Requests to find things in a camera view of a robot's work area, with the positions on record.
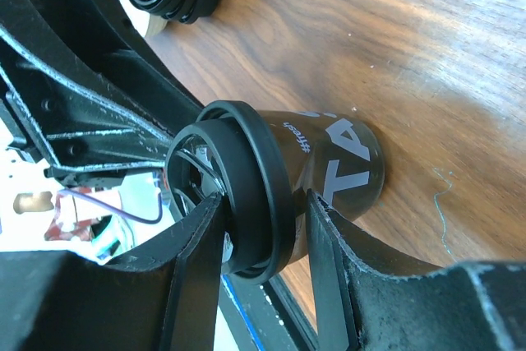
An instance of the wood grain surface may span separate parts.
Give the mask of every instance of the wood grain surface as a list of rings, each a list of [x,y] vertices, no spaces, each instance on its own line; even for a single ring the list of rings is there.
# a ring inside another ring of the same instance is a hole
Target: wood grain surface
[[[438,265],[526,257],[526,0],[222,0],[150,45],[205,104],[351,113],[387,155],[356,221]],[[315,324],[308,260],[284,271]]]

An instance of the screw hole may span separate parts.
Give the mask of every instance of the screw hole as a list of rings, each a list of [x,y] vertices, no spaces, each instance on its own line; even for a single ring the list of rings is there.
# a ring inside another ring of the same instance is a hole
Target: screw hole
[[[124,18],[124,19],[122,20],[122,24],[124,25],[124,27],[125,27],[126,29],[131,29],[131,28],[133,27],[133,24],[132,24],[132,22],[130,21],[129,18]]]

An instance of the purple cable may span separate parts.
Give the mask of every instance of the purple cable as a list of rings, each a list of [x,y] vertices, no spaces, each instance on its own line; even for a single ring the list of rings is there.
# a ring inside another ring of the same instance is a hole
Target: purple cable
[[[115,215],[119,215],[119,216],[123,217],[124,219],[129,219],[131,221],[140,222],[141,224],[149,224],[149,225],[158,224],[159,221],[163,218],[163,198],[161,197],[161,193],[160,192],[157,195],[157,200],[158,200],[158,203],[159,203],[159,214],[157,215],[156,219],[146,219],[146,218],[137,217],[136,215],[127,213],[126,211],[120,210],[117,207],[113,207],[113,206],[109,205],[108,203],[104,203],[103,201],[100,201],[99,199],[96,199],[96,198],[94,198],[92,196],[89,196],[89,195],[85,195],[82,192],[73,191],[72,189],[62,189],[62,190],[58,191],[57,194],[58,195],[62,195],[62,196],[69,195],[69,196],[73,196],[73,197],[78,197],[79,199],[82,199],[83,201],[88,201],[90,203],[93,203],[94,205],[97,205],[99,207],[103,207],[104,209],[106,209],[110,213],[113,213]]]

